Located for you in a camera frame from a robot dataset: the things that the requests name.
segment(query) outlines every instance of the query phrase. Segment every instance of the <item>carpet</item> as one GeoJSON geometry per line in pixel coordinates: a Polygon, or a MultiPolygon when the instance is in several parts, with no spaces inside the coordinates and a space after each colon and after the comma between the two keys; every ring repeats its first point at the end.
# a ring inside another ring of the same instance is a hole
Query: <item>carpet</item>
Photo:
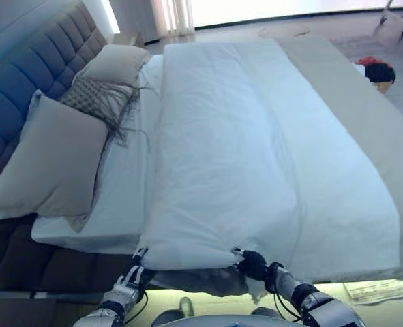
{"type": "Polygon", "coordinates": [[[393,53],[392,49],[382,45],[372,36],[349,37],[330,41],[351,62],[365,56],[374,56],[390,63],[395,70],[396,80],[385,96],[403,114],[403,58],[393,53]]]}

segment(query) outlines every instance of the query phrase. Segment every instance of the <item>tufted headboard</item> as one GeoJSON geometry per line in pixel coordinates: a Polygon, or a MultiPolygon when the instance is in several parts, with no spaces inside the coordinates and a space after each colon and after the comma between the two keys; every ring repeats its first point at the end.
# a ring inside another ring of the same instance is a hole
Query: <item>tufted headboard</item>
{"type": "MultiPolygon", "coordinates": [[[[85,5],[75,3],[0,63],[0,173],[18,143],[34,91],[60,96],[105,43],[85,5]]],[[[36,243],[34,219],[31,214],[0,221],[0,290],[103,292],[130,264],[128,255],[36,243]]]]}
{"type": "Polygon", "coordinates": [[[0,173],[18,144],[35,90],[60,97],[105,44],[84,3],[78,2],[0,63],[0,173]]]}

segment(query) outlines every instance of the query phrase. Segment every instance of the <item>beige pillow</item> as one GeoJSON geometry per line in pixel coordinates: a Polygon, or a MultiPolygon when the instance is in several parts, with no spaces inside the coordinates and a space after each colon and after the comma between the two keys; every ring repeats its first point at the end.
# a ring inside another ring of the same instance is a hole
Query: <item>beige pillow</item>
{"type": "Polygon", "coordinates": [[[78,76],[102,82],[138,86],[138,75],[151,54],[136,46],[109,44],[104,46],[78,76]]]}
{"type": "Polygon", "coordinates": [[[30,110],[0,174],[0,219],[64,216],[78,232],[91,209],[106,126],[43,95],[30,110]]]}

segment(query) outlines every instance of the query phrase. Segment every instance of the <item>cable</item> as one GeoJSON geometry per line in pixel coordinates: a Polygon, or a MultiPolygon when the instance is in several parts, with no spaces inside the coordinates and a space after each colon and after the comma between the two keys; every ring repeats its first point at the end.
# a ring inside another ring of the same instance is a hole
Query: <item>cable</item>
{"type": "Polygon", "coordinates": [[[280,304],[286,309],[286,311],[289,312],[290,315],[292,315],[293,317],[297,318],[298,320],[301,320],[301,317],[300,317],[299,315],[296,315],[296,314],[293,313],[291,310],[289,310],[289,308],[288,308],[286,305],[284,305],[282,299],[280,298],[280,295],[278,295],[278,291],[277,291],[277,281],[274,281],[273,286],[274,286],[274,293],[275,293],[275,294],[274,294],[274,303],[275,303],[275,308],[277,309],[277,311],[278,311],[278,307],[277,307],[277,301],[275,300],[275,295],[277,295],[277,298],[278,298],[278,300],[280,301],[280,304]]]}
{"type": "Polygon", "coordinates": [[[277,309],[277,312],[278,312],[278,314],[280,315],[280,317],[281,317],[283,320],[287,320],[287,319],[282,315],[282,313],[280,312],[280,309],[279,309],[278,306],[277,306],[277,300],[275,299],[275,294],[274,294],[274,304],[275,304],[275,308],[277,309]]]}
{"type": "Polygon", "coordinates": [[[148,304],[148,294],[144,291],[144,295],[145,295],[145,304],[142,306],[142,309],[139,310],[139,312],[138,312],[136,315],[134,315],[134,316],[131,317],[129,320],[127,320],[127,321],[124,323],[124,326],[127,326],[127,324],[128,324],[129,322],[131,322],[134,318],[136,318],[138,315],[140,315],[140,314],[142,313],[142,311],[144,311],[145,307],[146,307],[147,304],[148,304]]]}
{"type": "Polygon", "coordinates": [[[286,309],[286,311],[289,312],[290,315],[292,315],[293,317],[295,317],[297,319],[301,319],[301,317],[299,315],[296,315],[291,310],[289,310],[286,305],[284,305],[284,303],[283,303],[282,299],[280,298],[280,296],[278,295],[278,293],[277,293],[277,297],[278,297],[278,300],[280,301],[280,304],[286,309]]]}

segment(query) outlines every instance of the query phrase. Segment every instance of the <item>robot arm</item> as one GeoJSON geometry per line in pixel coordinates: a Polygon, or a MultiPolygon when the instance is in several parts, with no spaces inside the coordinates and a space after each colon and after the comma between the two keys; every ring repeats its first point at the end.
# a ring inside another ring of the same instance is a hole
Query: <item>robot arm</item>
{"type": "Polygon", "coordinates": [[[140,249],[132,258],[128,274],[120,276],[113,289],[104,294],[98,308],[78,320],[74,327],[123,327],[125,314],[133,309],[155,275],[140,264],[146,249],[140,249]]]}
{"type": "Polygon", "coordinates": [[[281,264],[269,267],[257,252],[234,249],[244,260],[238,271],[249,278],[264,281],[270,293],[278,293],[300,313],[303,324],[311,327],[365,327],[360,317],[346,304],[319,292],[312,284],[296,280],[281,264]]]}

